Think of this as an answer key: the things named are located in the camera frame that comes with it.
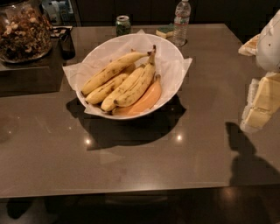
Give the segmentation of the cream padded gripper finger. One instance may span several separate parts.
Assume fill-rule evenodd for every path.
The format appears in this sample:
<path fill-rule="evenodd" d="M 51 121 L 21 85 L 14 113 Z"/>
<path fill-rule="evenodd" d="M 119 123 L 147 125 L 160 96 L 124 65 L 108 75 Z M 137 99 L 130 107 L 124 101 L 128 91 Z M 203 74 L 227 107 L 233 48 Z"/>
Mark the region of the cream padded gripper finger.
<path fill-rule="evenodd" d="M 279 108 L 280 73 L 267 72 L 260 80 L 253 79 L 241 116 L 241 130 L 248 133 L 261 130 Z"/>
<path fill-rule="evenodd" d="M 256 46 L 260 35 L 257 34 L 250 40 L 248 40 L 244 45 L 242 45 L 238 53 L 245 56 L 255 56 L 256 55 Z"/>

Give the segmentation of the white rounded gripper body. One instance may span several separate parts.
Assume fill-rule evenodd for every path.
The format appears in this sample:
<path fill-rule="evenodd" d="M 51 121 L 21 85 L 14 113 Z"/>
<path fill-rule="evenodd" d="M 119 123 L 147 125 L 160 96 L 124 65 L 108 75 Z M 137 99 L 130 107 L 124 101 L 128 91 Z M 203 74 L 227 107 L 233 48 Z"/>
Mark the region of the white rounded gripper body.
<path fill-rule="evenodd" d="M 263 70 L 280 72 L 280 10 L 262 29 L 255 58 Z"/>

